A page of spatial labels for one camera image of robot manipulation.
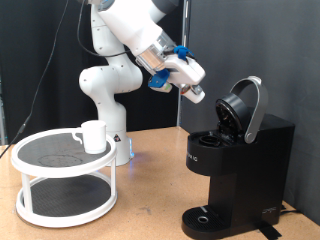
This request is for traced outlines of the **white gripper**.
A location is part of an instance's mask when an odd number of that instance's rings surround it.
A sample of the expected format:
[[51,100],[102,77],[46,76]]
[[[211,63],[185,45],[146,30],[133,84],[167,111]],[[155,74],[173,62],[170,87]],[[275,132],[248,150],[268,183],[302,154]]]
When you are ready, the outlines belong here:
[[202,88],[198,85],[205,77],[205,70],[198,62],[190,57],[186,60],[179,59],[176,55],[170,55],[165,61],[165,68],[170,72],[168,81],[174,84],[182,84],[181,91],[188,91],[188,85],[196,95],[200,95]]

